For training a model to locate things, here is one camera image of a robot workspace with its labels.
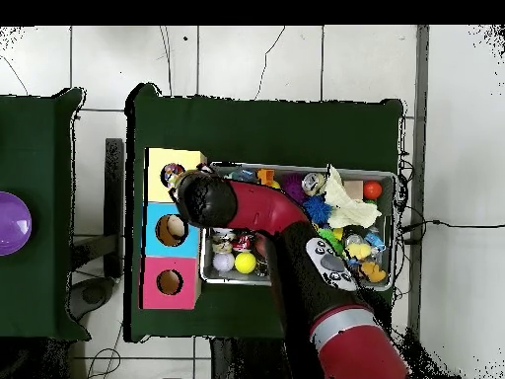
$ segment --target purple bowl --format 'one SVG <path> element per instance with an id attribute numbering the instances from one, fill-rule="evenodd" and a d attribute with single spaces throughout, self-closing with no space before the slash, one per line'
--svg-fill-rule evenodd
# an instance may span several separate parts
<path id="1" fill-rule="evenodd" d="M 20 250 L 32 233 L 32 216 L 17 196 L 0 191 L 0 256 Z"/>

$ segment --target yellow toy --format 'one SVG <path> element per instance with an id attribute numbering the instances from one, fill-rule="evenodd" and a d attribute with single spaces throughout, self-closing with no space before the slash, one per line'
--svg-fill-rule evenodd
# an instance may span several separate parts
<path id="1" fill-rule="evenodd" d="M 333 235 L 338 241 L 342 241 L 343 228 L 333 228 Z"/>
<path id="2" fill-rule="evenodd" d="M 256 175 L 262 185 L 272 186 L 272 182 L 275 182 L 273 179 L 273 170 L 259 169 Z"/>
<path id="3" fill-rule="evenodd" d="M 372 254 L 372 248 L 366 243 L 351 243 L 345 250 L 349 254 L 349 257 L 356 258 L 359 261 L 368 258 Z"/>
<path id="4" fill-rule="evenodd" d="M 256 267 L 256 258 L 251 253 L 240 253 L 235 258 L 235 269 L 240 273 L 249 274 Z"/>
<path id="5" fill-rule="evenodd" d="M 380 282 L 386 277 L 386 272 L 373 262 L 361 264 L 360 270 L 367 275 L 368 280 L 372 283 Z"/>

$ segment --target table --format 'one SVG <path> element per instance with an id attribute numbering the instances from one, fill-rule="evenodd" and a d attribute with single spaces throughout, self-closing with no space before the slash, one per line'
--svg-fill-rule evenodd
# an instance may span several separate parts
<path id="1" fill-rule="evenodd" d="M 0 257 L 0 336 L 86 340 L 66 311 L 72 213 L 71 120 L 83 97 L 0 97 L 0 190 L 32 213 L 30 240 Z"/>
<path id="2" fill-rule="evenodd" d="M 269 287 L 202 284 L 192 311 L 140 310 L 138 278 L 146 147 L 201 151 L 209 162 L 397 172 L 399 100 L 345 102 L 164 98 L 141 84 L 126 101 L 125 338 L 282 338 Z M 391 292 L 384 292 L 391 301 Z"/>

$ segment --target yellow ball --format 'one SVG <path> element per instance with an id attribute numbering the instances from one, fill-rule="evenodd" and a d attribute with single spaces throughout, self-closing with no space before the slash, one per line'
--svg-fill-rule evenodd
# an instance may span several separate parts
<path id="1" fill-rule="evenodd" d="M 256 258 L 251 253 L 240 253 L 235 257 L 235 269 L 240 273 L 251 273 L 256 267 Z"/>

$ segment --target green toy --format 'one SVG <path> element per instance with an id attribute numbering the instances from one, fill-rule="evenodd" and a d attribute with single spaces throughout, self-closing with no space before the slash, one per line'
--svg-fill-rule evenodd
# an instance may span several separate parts
<path id="1" fill-rule="evenodd" d="M 342 243 L 340 243 L 335 238 L 332 230 L 330 230 L 329 228 L 320 228 L 318 230 L 318 234 L 331 244 L 331 246 L 338 255 L 341 255 L 343 253 Z"/>

